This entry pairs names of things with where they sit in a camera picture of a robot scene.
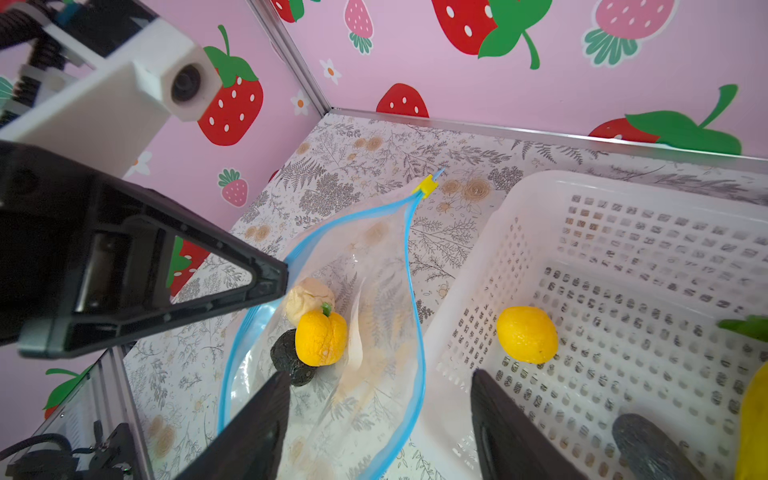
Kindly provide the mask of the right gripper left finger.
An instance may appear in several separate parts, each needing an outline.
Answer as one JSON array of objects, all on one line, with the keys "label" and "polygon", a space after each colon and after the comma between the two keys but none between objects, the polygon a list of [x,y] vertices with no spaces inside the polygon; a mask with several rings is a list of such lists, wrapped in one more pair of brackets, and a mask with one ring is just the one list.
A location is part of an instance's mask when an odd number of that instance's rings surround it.
[{"label": "right gripper left finger", "polygon": [[275,373],[179,477],[275,479],[290,412],[290,376]]}]

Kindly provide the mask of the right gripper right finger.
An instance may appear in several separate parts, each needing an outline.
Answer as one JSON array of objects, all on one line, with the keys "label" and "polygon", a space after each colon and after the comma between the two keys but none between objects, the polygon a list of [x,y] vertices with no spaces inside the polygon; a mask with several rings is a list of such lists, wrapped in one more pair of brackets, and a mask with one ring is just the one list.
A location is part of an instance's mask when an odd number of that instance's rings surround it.
[{"label": "right gripper right finger", "polygon": [[482,369],[470,393],[478,462],[484,479],[583,479],[571,462]]}]

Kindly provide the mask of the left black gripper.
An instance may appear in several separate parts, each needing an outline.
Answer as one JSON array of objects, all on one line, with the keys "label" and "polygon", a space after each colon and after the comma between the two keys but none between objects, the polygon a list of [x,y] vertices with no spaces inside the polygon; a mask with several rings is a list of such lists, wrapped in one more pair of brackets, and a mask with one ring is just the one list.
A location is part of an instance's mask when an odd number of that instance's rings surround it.
[{"label": "left black gripper", "polygon": [[[173,303],[180,241],[243,269],[245,284]],[[287,283],[284,262],[153,190],[1,144],[1,343],[22,356],[76,357],[267,303]]]}]

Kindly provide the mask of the black round toy food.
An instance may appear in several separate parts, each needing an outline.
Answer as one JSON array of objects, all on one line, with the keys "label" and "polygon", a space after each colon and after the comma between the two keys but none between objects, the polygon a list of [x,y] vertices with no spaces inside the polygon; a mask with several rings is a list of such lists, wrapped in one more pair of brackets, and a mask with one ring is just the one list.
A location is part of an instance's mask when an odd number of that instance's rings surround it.
[{"label": "black round toy food", "polygon": [[270,358],[278,372],[285,372],[290,376],[292,386],[301,387],[313,380],[317,368],[299,359],[296,350],[296,332],[296,329],[284,332],[273,344]]}]

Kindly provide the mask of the clear zip top bag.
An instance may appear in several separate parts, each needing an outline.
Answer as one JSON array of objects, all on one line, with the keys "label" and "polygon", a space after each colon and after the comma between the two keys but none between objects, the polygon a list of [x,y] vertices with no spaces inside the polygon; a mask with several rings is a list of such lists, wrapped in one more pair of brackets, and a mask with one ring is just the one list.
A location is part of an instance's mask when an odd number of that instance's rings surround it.
[{"label": "clear zip top bag", "polygon": [[437,180],[371,198],[301,234],[286,251],[286,294],[245,314],[218,426],[241,425],[247,403],[287,373],[277,478],[377,479],[408,440],[426,382],[410,229]]}]

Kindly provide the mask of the yellow orange toy fruit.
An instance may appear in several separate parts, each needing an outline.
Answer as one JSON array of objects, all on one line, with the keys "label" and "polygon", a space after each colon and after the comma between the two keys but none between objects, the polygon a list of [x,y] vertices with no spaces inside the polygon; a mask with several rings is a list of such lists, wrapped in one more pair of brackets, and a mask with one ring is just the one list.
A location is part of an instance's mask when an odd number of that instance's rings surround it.
[{"label": "yellow orange toy fruit", "polygon": [[322,310],[302,316],[296,332],[299,359],[312,367],[330,366],[341,360],[347,347],[346,320],[327,303]]}]

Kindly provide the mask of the beige garlic toy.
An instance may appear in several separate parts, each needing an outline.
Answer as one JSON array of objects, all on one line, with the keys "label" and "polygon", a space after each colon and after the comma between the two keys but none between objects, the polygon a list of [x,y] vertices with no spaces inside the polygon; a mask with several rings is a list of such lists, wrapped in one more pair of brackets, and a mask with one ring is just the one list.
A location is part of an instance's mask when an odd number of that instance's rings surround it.
[{"label": "beige garlic toy", "polygon": [[303,315],[308,312],[322,310],[327,303],[335,306],[335,294],[322,281],[315,278],[305,278],[296,284],[286,295],[284,313],[288,321],[297,327]]}]

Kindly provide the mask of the white plastic basket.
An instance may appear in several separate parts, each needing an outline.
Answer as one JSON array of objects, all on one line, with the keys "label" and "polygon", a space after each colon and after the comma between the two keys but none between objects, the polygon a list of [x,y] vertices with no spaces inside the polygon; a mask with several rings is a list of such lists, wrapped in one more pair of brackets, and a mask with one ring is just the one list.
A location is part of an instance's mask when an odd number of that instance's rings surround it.
[{"label": "white plastic basket", "polygon": [[[502,349],[507,308],[547,313],[544,364]],[[591,479],[628,479],[611,434],[637,413],[708,479],[735,475],[740,411],[764,342],[720,329],[767,312],[763,206],[566,171],[517,183],[488,220],[424,337],[412,438],[448,479],[481,475],[471,420],[487,371]]]}]

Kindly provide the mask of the green leaf toy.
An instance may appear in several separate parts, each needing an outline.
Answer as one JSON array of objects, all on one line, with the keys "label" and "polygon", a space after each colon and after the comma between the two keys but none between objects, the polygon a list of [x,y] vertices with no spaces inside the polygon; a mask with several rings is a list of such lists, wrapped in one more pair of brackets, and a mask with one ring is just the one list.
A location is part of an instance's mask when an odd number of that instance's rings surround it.
[{"label": "green leaf toy", "polygon": [[761,342],[768,342],[768,318],[749,315],[744,320],[725,319],[717,323],[720,329],[728,330]]}]

